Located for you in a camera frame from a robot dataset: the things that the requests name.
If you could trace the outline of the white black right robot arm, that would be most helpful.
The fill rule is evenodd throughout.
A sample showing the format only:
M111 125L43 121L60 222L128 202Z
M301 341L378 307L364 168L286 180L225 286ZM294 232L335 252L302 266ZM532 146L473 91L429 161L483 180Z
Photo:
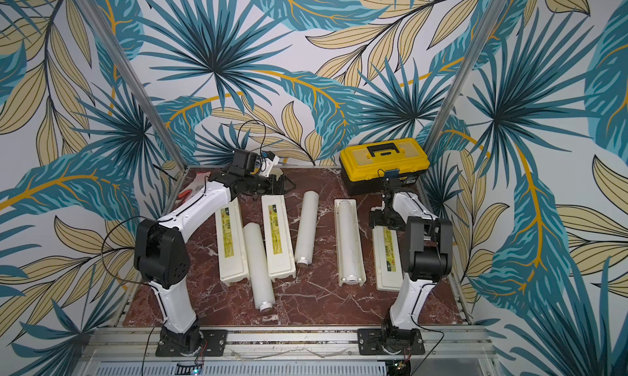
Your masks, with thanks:
M382 323L386 338L402 338L419 330L419 315L430 292L452 268L452 224L437 217L420 202L418 194L392 176L381 179L383 205L371 209L373 239L403 234L399 253L402 284L396 301Z

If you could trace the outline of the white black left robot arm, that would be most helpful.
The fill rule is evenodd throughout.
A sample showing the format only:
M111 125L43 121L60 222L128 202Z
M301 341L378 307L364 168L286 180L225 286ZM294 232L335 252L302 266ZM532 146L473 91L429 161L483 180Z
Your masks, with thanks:
M239 194L265 194L273 189L271 170L280 158L273 152L235 150L232 161L204 178L200 190L178 208L137 227L134 267L154 290L167 333L186 337L199 331L186 277L191 260L189 238Z

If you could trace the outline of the white dispenser lid yellow label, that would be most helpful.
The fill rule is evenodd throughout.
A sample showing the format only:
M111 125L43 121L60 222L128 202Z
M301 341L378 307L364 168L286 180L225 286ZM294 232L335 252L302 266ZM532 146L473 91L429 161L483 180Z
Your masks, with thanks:
M385 226L373 229L376 288L379 291L399 292L403 273L397 232Z

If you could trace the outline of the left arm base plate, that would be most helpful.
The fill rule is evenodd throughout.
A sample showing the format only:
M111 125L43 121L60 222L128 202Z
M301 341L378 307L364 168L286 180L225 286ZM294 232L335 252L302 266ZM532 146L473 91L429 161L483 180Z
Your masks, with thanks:
M157 357L219 357L224 353L227 330L198 330L173 333L162 328L155 355Z

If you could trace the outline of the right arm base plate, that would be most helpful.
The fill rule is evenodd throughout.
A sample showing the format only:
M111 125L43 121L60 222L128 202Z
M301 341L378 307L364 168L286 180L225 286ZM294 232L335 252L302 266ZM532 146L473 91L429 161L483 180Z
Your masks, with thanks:
M358 347L362 356L423 355L425 345L419 330L358 329Z

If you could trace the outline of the white dispenser base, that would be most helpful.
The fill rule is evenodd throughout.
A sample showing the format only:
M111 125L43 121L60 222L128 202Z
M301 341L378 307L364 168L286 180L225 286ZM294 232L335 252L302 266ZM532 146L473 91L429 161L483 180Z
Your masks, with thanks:
M355 199L335 199L335 238L339 286L366 283Z

